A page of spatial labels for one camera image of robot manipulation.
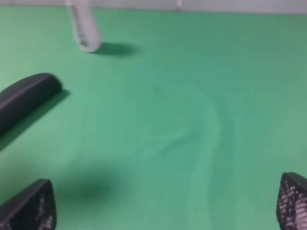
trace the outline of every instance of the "green floor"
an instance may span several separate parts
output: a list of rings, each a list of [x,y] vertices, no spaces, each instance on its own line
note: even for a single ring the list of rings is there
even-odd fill
[[[57,230],[278,230],[282,172],[307,176],[307,16],[0,7],[0,88],[68,90],[0,140],[0,203],[53,182]]]

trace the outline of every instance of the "black object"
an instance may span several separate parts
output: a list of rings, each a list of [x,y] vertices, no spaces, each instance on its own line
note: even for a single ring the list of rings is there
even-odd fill
[[[0,230],[54,230],[56,205],[50,180],[38,180],[0,206]]]
[[[307,179],[294,172],[282,175],[276,210],[281,230],[307,230]]]
[[[61,83],[49,73],[32,75],[3,90],[0,93],[0,136],[61,90]]]

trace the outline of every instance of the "black mesh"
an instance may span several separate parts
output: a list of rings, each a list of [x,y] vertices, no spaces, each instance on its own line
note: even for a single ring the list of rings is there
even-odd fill
[[[0,206],[0,230],[54,230],[56,222],[49,180],[36,181]]]
[[[307,179],[293,172],[282,175],[277,201],[281,230],[307,230]]]

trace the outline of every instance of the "plastic bottle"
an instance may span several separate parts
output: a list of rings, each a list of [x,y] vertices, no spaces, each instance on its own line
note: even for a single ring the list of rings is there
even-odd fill
[[[87,53],[96,51],[101,46],[101,36],[90,0],[65,0],[65,3],[71,11],[73,32],[80,49]]]

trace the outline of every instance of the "black rubber pad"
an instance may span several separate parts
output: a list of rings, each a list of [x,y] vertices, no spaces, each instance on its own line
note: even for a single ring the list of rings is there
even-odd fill
[[[3,90],[0,93],[0,136],[61,90],[61,83],[48,73],[24,78]]]

